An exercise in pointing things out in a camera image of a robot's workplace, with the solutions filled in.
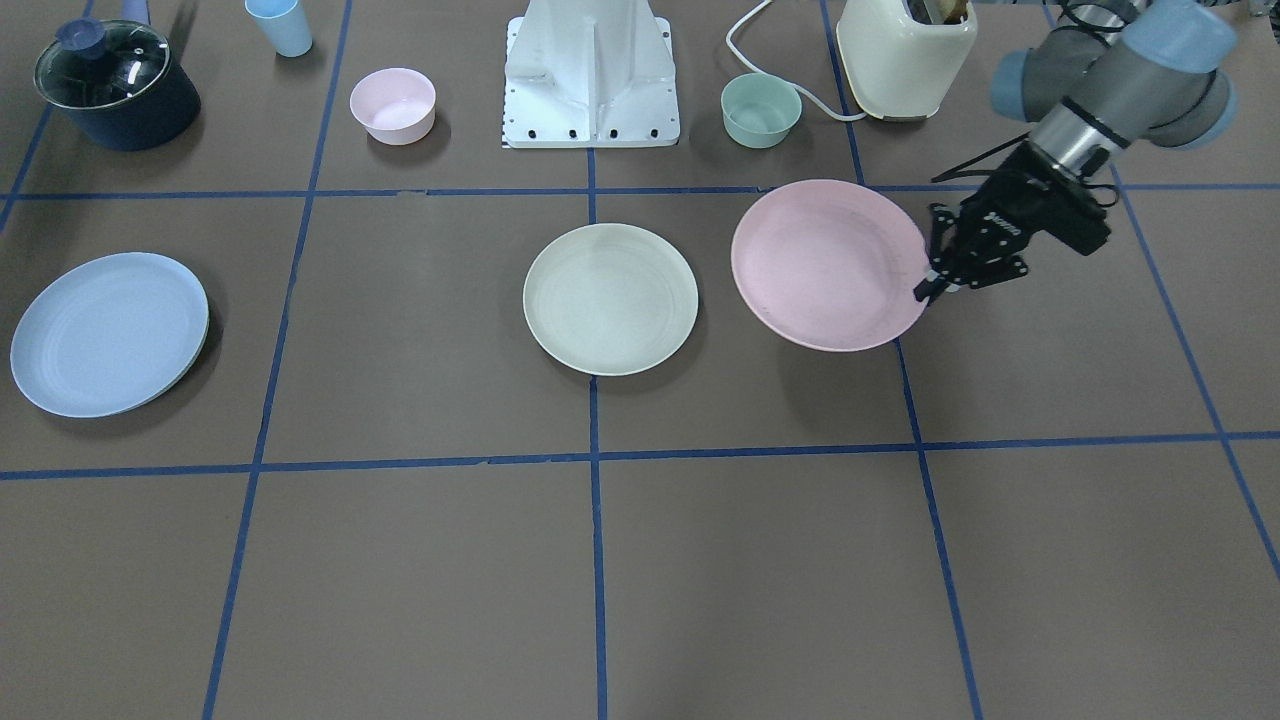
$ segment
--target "plate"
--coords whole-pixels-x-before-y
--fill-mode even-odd
[[[814,350],[852,352],[899,337],[925,304],[924,236],[865,187],[809,179],[759,199],[737,224],[733,282],[755,316]]]
[[[602,223],[543,249],[525,278],[525,320],[552,357],[593,375],[628,375],[671,357],[698,315],[689,263],[657,234]]]
[[[122,252],[54,281],[18,322],[9,364],[37,407],[102,418],[155,400],[191,369],[209,299],[177,260]]]

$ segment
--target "pink plate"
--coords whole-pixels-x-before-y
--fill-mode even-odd
[[[769,192],[739,222],[732,260],[755,316],[814,350],[883,345],[924,311],[911,293],[929,269],[920,229],[858,184],[809,179]]]

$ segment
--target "grid line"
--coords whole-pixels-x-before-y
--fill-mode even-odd
[[[1226,433],[1233,442],[1276,442],[1280,430],[1249,430]],[[973,441],[924,441],[925,452],[954,452],[970,450],[1034,450],[1052,447],[1105,447],[1144,445],[1188,445],[1219,442],[1217,433],[1185,433],[1158,436],[1092,436],[1042,437]],[[915,452],[914,442],[864,445],[800,445],[758,447],[698,447],[666,450],[607,450],[600,462],[634,462],[644,460],[712,460],[728,457],[795,457],[805,455],[877,455]],[[205,465],[146,465],[101,468],[52,468],[41,470],[0,470],[3,482],[38,482],[69,479],[110,479],[136,477],[274,474],[274,473],[330,473],[340,470],[397,470],[412,468],[466,468],[474,465],[539,465],[545,462],[590,462],[588,452],[550,452],[529,455],[462,455],[425,457],[375,457],[366,460],[296,460],[284,462],[229,462]]]
[[[609,666],[604,610],[604,512],[600,493],[600,393],[599,378],[591,375],[589,388],[591,462],[591,561],[595,587],[595,715],[609,717]]]
[[[218,626],[218,641],[214,643],[214,659],[209,670],[209,687],[205,691],[204,720],[212,720],[218,703],[218,688],[221,682],[223,661],[227,656],[227,643],[230,637],[232,616],[236,611],[236,596],[239,589],[239,574],[244,562],[244,551],[248,544],[248,532],[253,520],[253,502],[257,496],[259,478],[261,477],[262,457],[266,452],[266,438],[271,425],[271,410],[275,402],[276,383],[280,377],[280,365],[284,360],[284,345],[289,331],[289,305],[293,299],[293,290],[298,281],[298,266],[302,261],[302,251],[306,249],[307,232],[311,227],[311,210],[315,206],[315,191],[320,183],[320,168],[324,161],[324,146],[329,136],[329,119],[333,115],[333,102],[338,94],[338,77],[342,70],[342,59],[347,45],[347,31],[351,26],[352,0],[343,4],[342,26],[338,31],[338,44],[334,50],[333,70],[329,76],[329,92],[325,96],[324,114],[320,118],[320,136],[316,138],[315,156],[311,161],[311,177],[307,183],[307,199],[302,208],[302,219],[298,223],[298,238],[293,249],[293,263],[289,268],[289,279],[284,291],[284,302],[280,310],[280,325],[275,340],[275,354],[271,359],[271,370],[266,382],[266,397],[262,400],[262,423],[259,428],[257,441],[253,447],[253,470],[250,473],[247,487],[244,488],[244,505],[241,510],[239,529],[236,534],[236,550],[232,553],[232,568],[227,580],[227,596],[223,601],[221,620]]]
[[[849,113],[849,104],[845,94],[844,76],[838,63],[837,49],[833,38],[832,26],[828,15],[827,0],[819,3],[823,23],[827,33],[828,53],[831,55],[832,69],[836,77],[837,92],[844,113]],[[88,0],[84,14],[92,12],[93,0]],[[1047,447],[1091,447],[1111,445],[1160,445],[1160,443],[1196,443],[1219,442],[1226,454],[1235,480],[1245,500],[1262,544],[1268,553],[1277,578],[1280,578],[1280,560],[1271,542],[1267,528],[1252,497],[1245,477],[1236,461],[1231,443],[1239,442],[1274,442],[1280,441],[1280,430],[1257,432],[1228,432],[1224,427],[1207,384],[1199,372],[1199,366],[1192,352],[1189,341],[1183,332],[1172,301],[1170,300],[1156,260],[1142,232],[1138,217],[1133,209],[1128,192],[1179,192],[1179,191],[1277,191],[1280,183],[1135,183],[1125,184],[1116,173],[1116,186],[1129,219],[1134,225],[1138,242],[1146,255],[1155,283],[1165,304],[1170,322],[1174,325],[1184,355],[1196,378],[1201,397],[1213,421],[1213,433],[1188,433],[1188,434],[1161,434],[1161,436],[1101,436],[1101,437],[1062,437],[1062,438],[1011,438],[993,441],[952,441],[952,442],[925,442],[920,433],[919,420],[911,392],[906,357],[901,342],[895,340],[902,375],[904,402],[911,425],[913,442],[910,443],[869,443],[869,445],[844,445],[844,446],[791,446],[791,447],[740,447],[740,448],[691,448],[691,450],[640,450],[640,451],[609,451],[603,452],[599,447],[599,395],[598,378],[591,377],[589,384],[589,424],[590,424],[590,451],[588,454],[545,454],[545,455],[508,455],[508,456],[460,456],[460,457],[419,457],[419,459],[371,459],[371,460],[344,460],[344,461],[296,461],[296,462],[265,462],[265,443],[270,427],[271,409],[274,404],[275,387],[279,379],[283,352],[287,342],[289,324],[289,306],[292,292],[297,282],[297,273],[301,256],[305,249],[310,225],[311,210],[317,197],[387,197],[401,193],[424,193],[428,196],[500,196],[500,195],[585,195],[588,197],[589,223],[596,222],[596,200],[600,195],[728,195],[728,193],[762,193],[772,188],[723,186],[723,187],[608,187],[596,186],[596,155],[593,149],[586,151],[588,184],[586,187],[563,188],[398,188],[398,190],[317,190],[319,177],[324,156],[324,146],[334,97],[337,94],[339,70],[342,65],[343,50],[352,13],[352,0],[346,0],[342,28],[338,38],[337,54],[334,58],[330,86],[325,101],[324,117],[321,120],[320,137],[316,143],[314,164],[311,169],[310,184],[306,190],[283,191],[192,191],[192,192],[115,192],[115,193],[22,193],[20,187],[33,163],[38,143],[45,132],[52,108],[46,104],[41,118],[33,131],[28,143],[26,156],[18,176],[14,179],[9,193],[4,195],[4,206],[0,210],[0,231],[4,229],[14,206],[19,201],[59,201],[59,200],[201,200],[201,199],[261,199],[261,197],[292,197],[306,199],[300,222],[298,237],[294,247],[293,264],[284,295],[280,325],[278,331],[275,355],[270,369],[268,389],[264,398],[262,419],[259,436],[255,443],[253,460],[248,464],[205,464],[205,465],[175,465],[175,466],[132,466],[132,468],[90,468],[65,470],[0,470],[0,482],[19,480],[45,480],[69,478],[119,478],[141,475],[207,475],[207,474],[248,474],[246,495],[242,506],[239,529],[237,532],[236,550],[232,559],[232,568],[228,578],[227,598],[223,609],[223,618],[219,626],[218,643],[215,644],[214,660],[210,669],[210,682],[205,697],[204,717],[211,720],[216,703],[218,684],[220,680],[223,661],[225,657],[227,642],[229,637],[230,621],[234,610],[236,591],[239,573],[247,546],[248,532],[252,521],[252,509],[256,497],[259,480],[264,473],[312,473],[353,469],[399,469],[399,468],[447,468],[471,466],[484,464],[539,464],[539,462],[588,462],[591,473],[591,511],[593,511],[593,562],[595,578],[595,628],[596,628],[596,687],[598,687],[598,716],[599,720],[608,717],[608,682],[605,659],[605,596],[604,596],[604,556],[603,556],[603,527],[602,527],[602,493],[600,493],[600,466],[602,462],[612,461],[645,461],[663,459],[718,459],[718,457],[744,457],[744,456],[799,456],[799,455],[838,455],[838,454],[915,454],[920,478],[928,501],[928,511],[934,533],[943,583],[951,609],[956,641],[964,666],[965,682],[969,692],[970,706],[975,720],[983,716],[978,685],[974,676],[972,657],[960,614],[960,603],[956,593],[950,559],[946,550],[946,538],[942,529],[940,510],[933,492],[932,477],[928,466],[928,452],[968,451],[968,450],[1007,450],[1007,448],[1047,448]],[[1052,15],[1048,6],[1044,8],[1046,18],[1052,24]],[[854,173],[859,184],[864,184],[878,192],[956,192],[974,191],[979,186],[936,186],[936,184],[904,184],[904,186],[868,186],[863,174],[861,161],[856,145],[856,136],[851,123],[846,123],[850,151],[852,155]]]
[[[956,634],[956,647],[960,652],[960,666],[964,670],[965,688],[969,692],[969,710],[974,720],[983,720],[982,698],[978,694],[978,679],[973,670],[973,657],[969,655],[969,639],[964,629],[964,615],[960,612],[960,597],[956,593],[955,578],[951,573],[951,556],[947,553],[947,539],[942,532],[942,516],[938,512],[937,496],[933,493],[933,475],[929,473],[929,457],[924,448],[924,439],[920,436],[920,420],[915,413],[915,396],[911,392],[911,378],[906,370],[906,354],[902,352],[902,341],[895,338],[893,348],[897,351],[897,364],[902,373],[902,401],[906,404],[906,416],[911,423],[911,439],[914,452],[920,468],[920,483],[924,488],[925,503],[929,509],[929,523],[933,525],[933,544],[938,552],[938,565],[942,571],[942,584],[947,593],[947,606],[951,609],[951,625]]]
[[[1267,559],[1271,561],[1271,570],[1275,573],[1276,579],[1280,580],[1280,556],[1276,555],[1275,543],[1271,542],[1271,533],[1267,532],[1267,525],[1262,519],[1262,512],[1258,510],[1258,505],[1253,500],[1253,492],[1249,489],[1249,483],[1244,477],[1244,471],[1240,469],[1240,462],[1235,457],[1235,450],[1231,447],[1231,438],[1228,434],[1226,428],[1222,425],[1222,418],[1219,415],[1217,406],[1213,404],[1213,397],[1210,395],[1208,383],[1204,380],[1203,373],[1201,373],[1199,363],[1196,361],[1196,354],[1192,351],[1192,345],[1187,338],[1187,332],[1183,329],[1183,323],[1178,319],[1178,310],[1174,307],[1174,301],[1169,296],[1169,290],[1165,287],[1165,279],[1160,274],[1160,268],[1156,264],[1156,256],[1151,251],[1151,245],[1147,242],[1147,234],[1143,232],[1142,223],[1138,220],[1138,213],[1134,210],[1133,201],[1129,199],[1129,191],[1125,187],[1124,179],[1120,177],[1120,172],[1115,168],[1115,165],[1111,167],[1111,173],[1115,176],[1116,192],[1120,195],[1125,213],[1129,215],[1129,222],[1133,223],[1134,234],[1138,237],[1138,246],[1142,249],[1142,254],[1147,260],[1147,266],[1151,269],[1152,281],[1156,284],[1156,290],[1160,292],[1160,300],[1165,305],[1165,311],[1169,315],[1169,322],[1174,327],[1174,333],[1178,336],[1178,343],[1183,348],[1187,365],[1190,368],[1192,377],[1196,379],[1196,387],[1199,389],[1201,400],[1204,402],[1204,410],[1208,411],[1217,439],[1222,445],[1222,452],[1226,454],[1226,461],[1231,466],[1231,474],[1235,477],[1235,484],[1239,488],[1244,505],[1249,511],[1249,518],[1253,520],[1253,527],[1258,533],[1258,539],[1262,542],[1262,548],[1266,551]]]
[[[974,192],[980,184],[873,184],[859,181],[876,192]],[[348,190],[189,190],[173,192],[18,192],[4,195],[15,202],[56,202],[68,200],[253,200],[301,197],[396,197],[399,195],[460,196],[536,196],[536,195],[753,195],[777,186],[669,186],[669,187],[401,187]],[[1139,192],[1245,192],[1280,191],[1280,183],[1142,183],[1125,186]]]

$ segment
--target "plate rim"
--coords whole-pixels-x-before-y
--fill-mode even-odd
[[[84,275],[87,273],[99,270],[102,265],[113,263],[127,263],[129,260],[136,260],[141,258],[146,258],[150,263],[155,263],[156,260],[159,260],[160,266],[164,266],[165,270],[173,274],[173,277],[180,278],[183,281],[183,284],[192,290],[191,297],[198,299],[200,301],[200,307],[202,310],[200,318],[201,327],[198,331],[200,340],[195,342],[193,346],[191,347],[189,356],[184,356],[182,363],[182,369],[172,379],[166,380],[164,387],[161,387],[148,397],[140,401],[131,400],[129,405],[123,407],[113,406],[113,409],[109,411],[83,413],[83,411],[76,411],[73,409],[68,410],[67,407],[60,407],[56,404],[42,404],[36,398],[33,398],[29,392],[31,386],[28,383],[27,387],[24,387],[23,377],[20,377],[20,374],[18,373],[18,365],[17,365],[19,347],[23,345],[22,342],[24,334],[23,328],[29,328],[28,318],[32,316],[31,314],[33,309],[40,306],[42,302],[44,304],[51,302],[49,297],[51,297],[54,292],[58,292],[59,286],[65,286],[67,283],[76,282],[79,278],[79,275]],[[119,415],[122,413],[128,413],[129,410],[141,407],[142,405],[146,405],[147,402],[151,402],[152,400],[160,397],[161,395],[168,392],[174,384],[177,384],[178,380],[180,380],[191,370],[192,365],[195,365],[196,363],[196,359],[200,357],[200,352],[201,350],[204,350],[205,342],[209,340],[210,320],[211,318],[209,310],[209,292],[205,290],[204,283],[200,282],[200,278],[191,270],[191,268],[187,268],[178,260],[174,260],[173,258],[169,258],[168,255],[161,255],[159,252],[125,251],[125,252],[113,252],[110,255],[102,255],[100,258],[93,258],[92,260],[81,263],[79,265],[76,265],[70,270],[67,270],[65,273],[58,275],[58,278],[55,278],[52,282],[45,286],[45,288],[36,295],[36,297],[31,301],[31,304],[27,305],[27,309],[23,310],[22,318],[14,327],[13,341],[9,346],[9,373],[13,375],[14,384],[18,386],[18,391],[23,395],[23,397],[26,397],[36,407],[40,407],[41,410],[50,413],[52,415],[58,415],[61,418],[74,418],[74,419],[109,418],[111,415]],[[31,329],[26,331],[27,334],[32,332],[35,331]]]
[[[535,272],[538,270],[539,264],[545,263],[544,258],[548,258],[550,252],[554,252],[556,249],[563,245],[568,245],[572,242],[586,242],[586,240],[579,238],[576,236],[589,234],[593,232],[605,232],[608,229],[621,229],[628,234],[634,234],[635,237],[644,238],[645,241],[649,242],[649,247],[657,249],[664,256],[672,260],[678,260],[678,263],[672,263],[672,265],[677,269],[676,272],[680,274],[680,278],[677,279],[680,281],[680,284],[682,284],[686,290],[691,291],[692,296],[692,302],[690,304],[687,327],[682,325],[681,332],[677,333],[678,342],[675,342],[673,347],[655,361],[636,369],[626,369],[621,372],[593,370],[589,366],[585,366],[586,364],[570,363],[568,360],[562,357],[561,354],[554,351],[552,347],[548,347],[548,342],[543,337],[539,337],[538,331],[535,329],[534,314],[530,310],[531,283],[535,279]],[[579,225],[576,228],[572,228],[564,233],[561,233],[556,240],[547,243],[547,246],[543,247],[534,258],[534,261],[529,265],[529,270],[525,273],[525,283],[521,291],[521,304],[524,306],[525,325],[529,328],[529,332],[534,336],[534,341],[538,342],[539,347],[541,347],[543,351],[550,355],[556,361],[561,363],[562,365],[570,369],[577,370],[579,373],[585,373],[589,375],[596,375],[602,378],[634,375],[636,373],[650,370],[660,365],[662,363],[667,361],[668,359],[671,359],[671,356],[675,355],[681,347],[684,347],[685,342],[689,341],[689,336],[692,334],[694,325],[696,325],[698,322],[698,310],[700,302],[701,302],[701,293],[698,288],[698,278],[696,275],[694,275],[694,270],[692,266],[690,266],[689,264],[689,259],[685,258],[685,255],[680,252],[680,250],[675,245],[672,245],[671,241],[668,241],[667,238],[662,237],[660,234],[648,228],[643,228],[640,225],[634,225],[630,223],[589,223],[585,225]]]

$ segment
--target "black cable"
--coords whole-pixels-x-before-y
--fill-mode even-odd
[[[1012,147],[1014,145],[1018,145],[1019,142],[1027,140],[1028,137],[1030,137],[1030,133],[1029,132],[1024,132],[1023,135],[1019,135],[1018,137],[1015,137],[1015,138],[1012,138],[1012,140],[1010,140],[1007,142],[1002,142],[1002,143],[997,145],[996,147],[992,147],[991,150],[983,152],[982,155],[978,155],[977,158],[972,158],[969,160],[965,160],[964,163],[960,163],[959,165],[951,168],[950,170],[942,170],[941,173],[938,173],[937,176],[934,176],[933,178],[931,178],[929,182],[946,182],[948,179],[955,179],[955,178],[974,177],[974,173],[978,173],[978,172],[982,172],[982,170],[965,172],[963,174],[961,174],[961,172],[965,168],[973,165],[974,163],[980,163],[980,161],[986,160],[987,158],[991,158],[996,152],[1000,152],[1001,150],[1007,150],[1009,147]]]
[[[1091,22],[1082,20],[1080,17],[1075,14],[1075,10],[1071,9],[1071,0],[1057,0],[1057,4],[1059,4],[1059,6],[1062,8],[1062,14],[1066,15],[1066,18],[1069,20],[1071,20],[1073,23],[1083,27],[1084,29],[1087,29],[1089,32],[1101,32],[1101,33],[1120,32],[1120,31],[1123,31],[1125,28],[1125,26],[1129,24],[1126,22],[1124,26],[1120,26],[1120,27],[1096,26],[1096,24],[1093,24]]]
[[[1116,187],[1114,183],[1110,182],[1098,184],[1082,183],[1082,186],[1084,187],[1084,190],[1089,191],[1091,196],[1093,195],[1094,190],[1107,190],[1111,192],[1111,202],[1098,202],[1097,197],[1093,199],[1094,202],[1098,202],[1098,208],[1115,208],[1116,202],[1120,202],[1120,188]]]

